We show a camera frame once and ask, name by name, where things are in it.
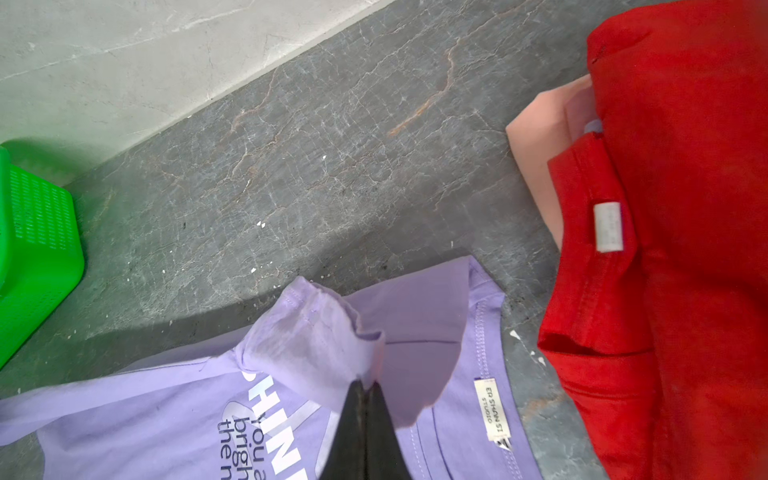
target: dark gray stone floor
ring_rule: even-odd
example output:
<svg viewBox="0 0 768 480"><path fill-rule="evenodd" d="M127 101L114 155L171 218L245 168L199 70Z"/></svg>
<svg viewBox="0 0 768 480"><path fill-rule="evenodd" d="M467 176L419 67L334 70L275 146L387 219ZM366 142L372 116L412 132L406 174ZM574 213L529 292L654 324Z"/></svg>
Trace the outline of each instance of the dark gray stone floor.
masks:
<svg viewBox="0 0 768 480"><path fill-rule="evenodd" d="M605 478L537 360L558 252L504 126L643 2L398 0L75 181L85 277L0 396L251 323L296 275L349 293L471 253L508 294L506 366L544 477ZM0 478L41 473L33 435L0 449Z"/></svg>

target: purple t-shirt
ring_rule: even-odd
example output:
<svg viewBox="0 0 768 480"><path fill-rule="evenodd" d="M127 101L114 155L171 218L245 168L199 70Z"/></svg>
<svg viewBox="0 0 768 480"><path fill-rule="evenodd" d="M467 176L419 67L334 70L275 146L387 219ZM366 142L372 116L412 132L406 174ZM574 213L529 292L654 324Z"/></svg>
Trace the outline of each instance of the purple t-shirt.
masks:
<svg viewBox="0 0 768 480"><path fill-rule="evenodd" d="M471 257L343 298L299 278L251 327L3 399L0 445L36 430L45 480L315 479L363 379L382 385L414 480L540 480L506 379L503 299ZM480 400L477 379L498 391ZM499 410L508 438L491 441Z"/></svg>

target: green plastic basket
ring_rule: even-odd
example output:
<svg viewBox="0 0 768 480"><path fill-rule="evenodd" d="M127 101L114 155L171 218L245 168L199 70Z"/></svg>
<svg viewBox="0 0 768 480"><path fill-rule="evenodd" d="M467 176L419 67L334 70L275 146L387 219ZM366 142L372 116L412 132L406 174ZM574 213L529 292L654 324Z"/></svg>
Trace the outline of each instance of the green plastic basket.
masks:
<svg viewBox="0 0 768 480"><path fill-rule="evenodd" d="M74 289L83 250L72 196L0 147L0 367Z"/></svg>

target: red garment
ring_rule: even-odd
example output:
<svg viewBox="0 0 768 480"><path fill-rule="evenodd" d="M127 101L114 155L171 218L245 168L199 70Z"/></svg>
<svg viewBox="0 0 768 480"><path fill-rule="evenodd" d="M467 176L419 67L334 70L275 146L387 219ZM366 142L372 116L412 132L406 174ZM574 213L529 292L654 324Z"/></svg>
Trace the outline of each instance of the red garment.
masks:
<svg viewBox="0 0 768 480"><path fill-rule="evenodd" d="M768 478L768 32L757 4L639 8L588 39L604 134L550 161L539 347L613 480ZM621 202L624 251L592 207Z"/></svg>

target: wall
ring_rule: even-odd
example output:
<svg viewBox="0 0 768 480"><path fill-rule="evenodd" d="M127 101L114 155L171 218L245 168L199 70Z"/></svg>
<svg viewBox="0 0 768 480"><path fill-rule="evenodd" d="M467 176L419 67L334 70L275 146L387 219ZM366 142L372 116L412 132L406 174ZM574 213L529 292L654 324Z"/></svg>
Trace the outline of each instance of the wall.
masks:
<svg viewBox="0 0 768 480"><path fill-rule="evenodd" d="M0 142L66 184L390 1L3 2Z"/></svg>

